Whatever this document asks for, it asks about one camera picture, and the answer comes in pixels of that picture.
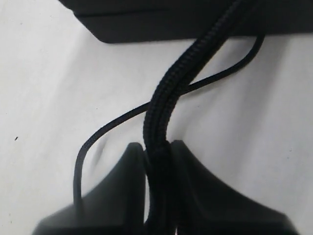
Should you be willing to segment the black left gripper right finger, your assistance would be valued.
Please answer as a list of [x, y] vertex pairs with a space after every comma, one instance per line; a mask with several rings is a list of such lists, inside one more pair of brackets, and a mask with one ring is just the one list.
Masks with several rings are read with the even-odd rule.
[[289, 218], [212, 174], [182, 141], [171, 143], [179, 235], [293, 235]]

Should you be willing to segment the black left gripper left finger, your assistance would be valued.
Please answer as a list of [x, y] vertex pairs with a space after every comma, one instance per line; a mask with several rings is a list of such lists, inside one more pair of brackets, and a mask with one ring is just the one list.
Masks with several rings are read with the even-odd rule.
[[35, 235], [141, 235], [144, 231], [145, 152], [130, 143], [110, 173], [83, 197], [84, 214], [67, 206], [44, 218]]

